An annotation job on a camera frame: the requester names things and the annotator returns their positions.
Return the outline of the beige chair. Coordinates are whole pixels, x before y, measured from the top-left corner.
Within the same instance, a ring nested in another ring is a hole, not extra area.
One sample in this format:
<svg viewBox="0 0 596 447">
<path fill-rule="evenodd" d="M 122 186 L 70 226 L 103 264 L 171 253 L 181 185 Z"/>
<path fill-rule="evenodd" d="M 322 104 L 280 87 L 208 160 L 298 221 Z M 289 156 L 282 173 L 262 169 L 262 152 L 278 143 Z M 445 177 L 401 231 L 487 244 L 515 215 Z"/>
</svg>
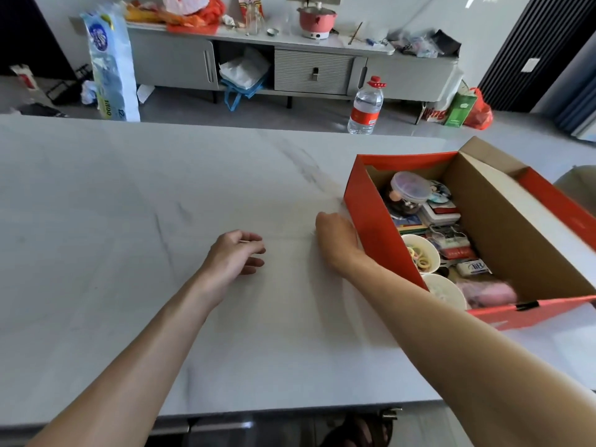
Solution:
<svg viewBox="0 0 596 447">
<path fill-rule="evenodd" d="M 574 166 L 554 186 L 596 218 L 596 165 Z"/>
</svg>

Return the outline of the red and white flat box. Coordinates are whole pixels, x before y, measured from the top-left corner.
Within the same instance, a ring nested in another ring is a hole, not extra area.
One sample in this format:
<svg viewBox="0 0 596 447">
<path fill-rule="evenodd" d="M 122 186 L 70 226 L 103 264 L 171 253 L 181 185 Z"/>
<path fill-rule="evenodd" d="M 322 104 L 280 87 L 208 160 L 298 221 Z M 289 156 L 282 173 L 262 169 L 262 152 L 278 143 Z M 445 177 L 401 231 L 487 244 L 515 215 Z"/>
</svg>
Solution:
<svg viewBox="0 0 596 447">
<path fill-rule="evenodd" d="M 461 213 L 452 202 L 421 204 L 416 216 L 426 226 L 451 226 L 459 222 Z"/>
</svg>

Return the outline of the pink electric cooking pot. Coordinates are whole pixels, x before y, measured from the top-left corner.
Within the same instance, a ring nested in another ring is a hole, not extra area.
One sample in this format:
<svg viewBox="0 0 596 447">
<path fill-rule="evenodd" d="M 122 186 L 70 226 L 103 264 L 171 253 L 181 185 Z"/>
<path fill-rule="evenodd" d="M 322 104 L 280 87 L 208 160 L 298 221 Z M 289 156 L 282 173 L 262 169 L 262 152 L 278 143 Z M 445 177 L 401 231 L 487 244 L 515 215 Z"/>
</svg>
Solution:
<svg viewBox="0 0 596 447">
<path fill-rule="evenodd" d="M 337 18 L 337 13 L 331 9 L 317 6 L 303 6 L 296 9 L 299 13 L 299 25 L 302 37 L 312 40 L 329 38 Z"/>
</svg>

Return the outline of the small red and white carton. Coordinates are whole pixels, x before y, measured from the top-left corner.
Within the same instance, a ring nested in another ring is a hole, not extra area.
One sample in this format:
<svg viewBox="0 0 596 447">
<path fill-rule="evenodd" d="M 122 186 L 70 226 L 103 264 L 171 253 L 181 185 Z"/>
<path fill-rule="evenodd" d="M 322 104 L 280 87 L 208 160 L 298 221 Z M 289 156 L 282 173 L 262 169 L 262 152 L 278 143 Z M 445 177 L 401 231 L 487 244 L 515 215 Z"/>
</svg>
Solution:
<svg viewBox="0 0 596 447">
<path fill-rule="evenodd" d="M 20 82 L 29 91 L 38 91 L 39 86 L 35 81 L 34 75 L 27 65 L 17 64 L 10 66 L 10 70 L 19 78 Z"/>
</svg>

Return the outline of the orange cardboard shoe box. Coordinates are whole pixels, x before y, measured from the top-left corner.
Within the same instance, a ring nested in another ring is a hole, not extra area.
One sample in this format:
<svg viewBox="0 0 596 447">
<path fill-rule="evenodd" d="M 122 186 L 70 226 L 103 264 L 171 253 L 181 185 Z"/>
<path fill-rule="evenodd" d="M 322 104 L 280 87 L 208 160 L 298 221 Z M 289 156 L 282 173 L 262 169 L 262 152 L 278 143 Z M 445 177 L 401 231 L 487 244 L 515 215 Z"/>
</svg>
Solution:
<svg viewBox="0 0 596 447">
<path fill-rule="evenodd" d="M 596 218 L 531 167 L 473 137 L 458 152 L 357 155 L 344 201 L 364 252 L 425 287 L 378 190 L 398 171 L 439 178 L 454 196 L 480 258 L 517 293 L 518 304 L 471 309 L 506 331 L 593 307 Z"/>
</svg>

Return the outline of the white bag in cabinet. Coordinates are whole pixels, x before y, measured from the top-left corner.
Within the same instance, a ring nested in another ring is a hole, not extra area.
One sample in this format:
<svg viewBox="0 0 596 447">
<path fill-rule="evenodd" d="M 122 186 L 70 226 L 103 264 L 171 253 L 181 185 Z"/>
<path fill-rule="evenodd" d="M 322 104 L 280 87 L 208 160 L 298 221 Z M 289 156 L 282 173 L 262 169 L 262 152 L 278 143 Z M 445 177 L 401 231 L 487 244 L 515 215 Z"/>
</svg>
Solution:
<svg viewBox="0 0 596 447">
<path fill-rule="evenodd" d="M 220 76 L 234 86 L 249 90 L 268 74 L 271 63 L 261 52 L 247 47 L 242 56 L 219 65 Z"/>
</svg>

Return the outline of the red plastic bag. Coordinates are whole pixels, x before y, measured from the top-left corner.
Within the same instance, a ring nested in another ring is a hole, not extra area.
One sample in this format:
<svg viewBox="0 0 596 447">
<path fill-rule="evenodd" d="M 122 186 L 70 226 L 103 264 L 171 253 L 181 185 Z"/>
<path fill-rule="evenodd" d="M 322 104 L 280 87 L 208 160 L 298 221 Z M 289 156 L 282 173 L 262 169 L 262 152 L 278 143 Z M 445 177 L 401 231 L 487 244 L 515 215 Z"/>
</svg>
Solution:
<svg viewBox="0 0 596 447">
<path fill-rule="evenodd" d="M 476 96 L 476 101 L 467 115 L 464 125 L 477 130 L 486 130 L 491 126 L 494 115 L 491 107 L 485 102 L 479 88 L 471 88 Z"/>
</svg>

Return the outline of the person's right forearm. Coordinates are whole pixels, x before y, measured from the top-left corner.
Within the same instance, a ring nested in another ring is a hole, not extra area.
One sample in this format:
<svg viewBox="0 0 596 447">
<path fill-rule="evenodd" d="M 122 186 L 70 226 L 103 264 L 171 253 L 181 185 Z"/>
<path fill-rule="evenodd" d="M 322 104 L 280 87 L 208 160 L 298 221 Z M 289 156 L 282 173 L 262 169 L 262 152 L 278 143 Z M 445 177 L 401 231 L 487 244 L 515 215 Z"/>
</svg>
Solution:
<svg viewBox="0 0 596 447">
<path fill-rule="evenodd" d="M 596 394 L 361 251 L 338 266 L 476 447 L 596 447 Z"/>
</svg>

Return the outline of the green paper bag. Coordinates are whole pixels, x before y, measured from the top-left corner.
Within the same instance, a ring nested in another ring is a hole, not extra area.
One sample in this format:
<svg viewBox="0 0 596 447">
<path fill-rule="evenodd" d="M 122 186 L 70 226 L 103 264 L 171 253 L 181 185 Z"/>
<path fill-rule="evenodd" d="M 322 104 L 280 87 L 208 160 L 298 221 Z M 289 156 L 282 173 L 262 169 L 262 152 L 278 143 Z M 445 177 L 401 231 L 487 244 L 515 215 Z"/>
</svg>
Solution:
<svg viewBox="0 0 596 447">
<path fill-rule="evenodd" d="M 452 98 L 451 105 L 446 111 L 443 125 L 447 127 L 461 127 L 472 111 L 478 95 L 475 88 L 471 88 L 465 81 L 461 81 Z"/>
</svg>

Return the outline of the person's right hand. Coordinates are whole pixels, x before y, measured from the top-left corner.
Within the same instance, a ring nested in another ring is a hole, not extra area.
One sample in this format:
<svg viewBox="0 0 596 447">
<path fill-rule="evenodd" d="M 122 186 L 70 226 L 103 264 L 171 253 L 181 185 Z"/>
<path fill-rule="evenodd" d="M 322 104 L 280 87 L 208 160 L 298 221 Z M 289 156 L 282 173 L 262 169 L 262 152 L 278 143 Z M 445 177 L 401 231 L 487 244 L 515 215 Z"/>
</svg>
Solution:
<svg viewBox="0 0 596 447">
<path fill-rule="evenodd" d="M 360 248 L 354 225 L 349 231 L 316 231 L 319 251 L 335 272 L 347 279 L 364 276 L 375 267 Z"/>
</svg>

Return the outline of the orange plastic bag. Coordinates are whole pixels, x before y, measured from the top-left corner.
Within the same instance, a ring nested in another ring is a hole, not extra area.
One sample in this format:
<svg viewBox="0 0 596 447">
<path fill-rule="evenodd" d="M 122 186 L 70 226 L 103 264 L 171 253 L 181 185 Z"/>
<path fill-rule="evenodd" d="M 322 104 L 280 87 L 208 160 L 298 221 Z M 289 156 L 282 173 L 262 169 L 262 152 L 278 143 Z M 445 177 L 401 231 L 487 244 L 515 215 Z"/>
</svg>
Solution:
<svg viewBox="0 0 596 447">
<path fill-rule="evenodd" d="M 169 31 L 213 34 L 226 10 L 222 0 L 132 0 L 124 3 L 124 18 L 133 24 L 163 25 Z"/>
</svg>

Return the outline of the person's left hand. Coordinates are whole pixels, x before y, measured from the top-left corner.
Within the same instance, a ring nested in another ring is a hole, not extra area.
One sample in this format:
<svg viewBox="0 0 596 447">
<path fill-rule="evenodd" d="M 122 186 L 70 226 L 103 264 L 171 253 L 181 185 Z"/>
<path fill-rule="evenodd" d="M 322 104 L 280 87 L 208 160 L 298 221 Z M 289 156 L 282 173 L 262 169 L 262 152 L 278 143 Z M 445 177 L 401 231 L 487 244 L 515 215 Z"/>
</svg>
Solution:
<svg viewBox="0 0 596 447">
<path fill-rule="evenodd" d="M 228 286 L 240 275 L 249 257 L 265 253 L 263 238 L 257 233 L 235 230 L 221 234 L 198 270 L 200 293 L 217 306 L 223 300 Z"/>
</svg>

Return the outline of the empty white paper cup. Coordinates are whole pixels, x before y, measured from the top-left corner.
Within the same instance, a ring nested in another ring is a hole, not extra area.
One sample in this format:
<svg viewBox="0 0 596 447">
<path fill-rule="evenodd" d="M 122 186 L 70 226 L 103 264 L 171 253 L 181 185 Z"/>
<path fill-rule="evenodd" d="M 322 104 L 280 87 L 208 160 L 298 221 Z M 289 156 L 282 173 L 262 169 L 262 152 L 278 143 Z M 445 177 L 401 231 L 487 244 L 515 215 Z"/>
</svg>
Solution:
<svg viewBox="0 0 596 447">
<path fill-rule="evenodd" d="M 428 291 L 434 297 L 453 308 L 468 310 L 468 304 L 463 292 L 448 278 L 434 273 L 424 273 L 421 277 Z"/>
</svg>

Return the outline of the person's left forearm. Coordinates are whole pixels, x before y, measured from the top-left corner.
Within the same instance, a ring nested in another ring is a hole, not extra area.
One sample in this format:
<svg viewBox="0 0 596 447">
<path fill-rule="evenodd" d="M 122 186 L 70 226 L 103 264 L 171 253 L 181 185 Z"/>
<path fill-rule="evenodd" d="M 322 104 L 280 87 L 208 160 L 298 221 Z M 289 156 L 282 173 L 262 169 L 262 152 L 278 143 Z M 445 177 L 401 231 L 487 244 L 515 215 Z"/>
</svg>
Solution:
<svg viewBox="0 0 596 447">
<path fill-rule="evenodd" d="M 198 271 L 26 447 L 144 447 L 199 330 L 230 282 Z"/>
</svg>

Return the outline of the white cup with hair ties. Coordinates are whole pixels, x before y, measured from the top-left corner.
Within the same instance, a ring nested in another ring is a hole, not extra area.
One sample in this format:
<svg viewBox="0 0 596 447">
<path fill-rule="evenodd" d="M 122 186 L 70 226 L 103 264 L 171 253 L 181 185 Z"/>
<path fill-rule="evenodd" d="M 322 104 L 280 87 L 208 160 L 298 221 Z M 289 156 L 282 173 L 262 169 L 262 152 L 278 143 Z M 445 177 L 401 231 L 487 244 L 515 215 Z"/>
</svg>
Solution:
<svg viewBox="0 0 596 447">
<path fill-rule="evenodd" d="M 414 234 L 402 235 L 401 239 L 421 275 L 435 273 L 440 268 L 440 254 L 429 240 Z"/>
</svg>

